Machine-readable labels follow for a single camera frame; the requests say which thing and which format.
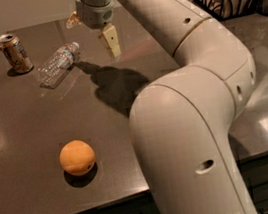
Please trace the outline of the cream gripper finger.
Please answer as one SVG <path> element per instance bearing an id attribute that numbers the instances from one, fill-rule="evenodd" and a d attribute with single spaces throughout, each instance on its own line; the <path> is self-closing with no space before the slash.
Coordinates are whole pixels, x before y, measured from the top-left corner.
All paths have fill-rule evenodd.
<path id="1" fill-rule="evenodd" d="M 99 40 L 107 50 L 112 60 L 118 61 L 121 58 L 121 47 L 118 41 L 117 29 L 110 23 L 100 29 Z"/>
<path id="2" fill-rule="evenodd" d="M 81 20 L 79 19 L 79 16 L 77 12 L 72 12 L 71 15 L 69 16 L 68 20 L 66 21 L 66 27 L 68 29 L 72 29 L 77 25 L 81 24 Z"/>

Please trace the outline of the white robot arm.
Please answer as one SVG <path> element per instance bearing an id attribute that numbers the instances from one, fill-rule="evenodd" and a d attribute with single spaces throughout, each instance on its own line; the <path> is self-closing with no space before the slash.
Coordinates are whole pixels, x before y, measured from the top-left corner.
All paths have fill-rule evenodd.
<path id="1" fill-rule="evenodd" d="M 104 28 L 120 3 L 174 58 L 176 71 L 137 95 L 133 149 L 161 214 L 258 214 L 228 141 L 248 103 L 251 52 L 188 0 L 76 0 L 76 16 Z"/>

